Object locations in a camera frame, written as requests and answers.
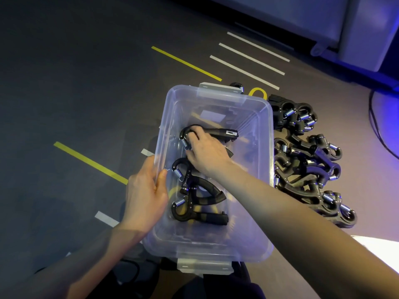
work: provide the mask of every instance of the yellow ring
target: yellow ring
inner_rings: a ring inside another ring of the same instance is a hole
[[[258,90],[261,91],[261,92],[263,92],[263,99],[267,100],[267,93],[266,93],[266,91],[263,90],[262,88],[259,88],[259,87],[253,88],[253,89],[249,92],[248,95],[252,96],[252,95],[255,93],[255,91],[258,91]]]

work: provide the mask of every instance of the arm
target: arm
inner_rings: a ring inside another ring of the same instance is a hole
[[[124,254],[150,231],[167,205],[166,170],[154,183],[154,157],[129,178],[123,220],[92,243],[36,273],[1,298],[86,298]]]
[[[221,143],[193,127],[187,157],[248,211],[321,298],[397,298],[399,276],[351,236],[233,164]]]

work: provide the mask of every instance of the yellow tape line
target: yellow tape line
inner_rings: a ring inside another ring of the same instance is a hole
[[[63,145],[62,143],[56,141],[54,144],[57,148],[61,149],[62,151],[72,155],[73,157],[76,157],[77,159],[81,160],[82,162],[92,166],[93,168],[96,168],[97,170],[103,172],[104,174],[107,174],[108,176],[111,176],[112,178],[116,179],[117,181],[120,181],[121,183],[127,185],[127,179],[120,176],[119,174],[115,173],[114,171],[111,171],[110,169],[107,169],[106,167],[100,165],[99,163],[91,160],[90,158],[87,158],[84,155],[81,155],[79,152],[76,152],[75,150],[72,150],[71,148]]]
[[[185,64],[185,65],[191,67],[192,69],[195,69],[195,70],[197,70],[197,71],[199,71],[199,72],[202,72],[203,74],[205,74],[205,75],[207,75],[207,76],[210,76],[211,78],[214,78],[215,80],[218,80],[219,82],[222,81],[222,79],[219,78],[219,77],[217,77],[216,75],[213,75],[212,73],[209,73],[209,72],[207,72],[207,71],[205,71],[205,70],[202,70],[201,68],[198,68],[197,66],[194,66],[194,65],[192,65],[192,64],[190,64],[190,63],[187,63],[186,61],[184,61],[184,60],[182,60],[182,59],[179,59],[179,58],[177,58],[176,56],[171,55],[170,53],[167,53],[166,51],[163,51],[163,50],[161,50],[161,49],[159,49],[159,48],[156,48],[155,46],[152,46],[151,48],[152,48],[153,50],[156,50],[157,52],[160,52],[160,53],[162,53],[162,54],[164,54],[164,55],[167,55],[168,57],[170,57],[170,58],[172,58],[172,59],[174,59],[174,60],[177,60],[178,62],[180,62],[180,63],[182,63],[182,64]]]
[[[261,91],[262,93],[263,93],[263,99],[264,100],[267,100],[267,93],[266,93],[266,91],[265,90],[263,90],[262,88],[259,88],[259,87],[255,87],[255,88],[252,88],[252,90],[249,92],[249,94],[248,95],[250,95],[250,96],[252,96],[256,91]]]

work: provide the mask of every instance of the left hand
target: left hand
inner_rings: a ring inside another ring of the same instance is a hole
[[[161,218],[168,201],[167,170],[162,170],[155,185],[154,156],[147,157],[141,170],[129,177],[126,208],[119,228],[148,233]]]

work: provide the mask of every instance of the right hand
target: right hand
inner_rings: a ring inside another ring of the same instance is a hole
[[[187,158],[198,171],[215,179],[232,163],[226,148],[216,138],[205,133],[202,127],[192,126],[191,129],[194,132],[187,134],[187,139],[193,150],[186,151]]]

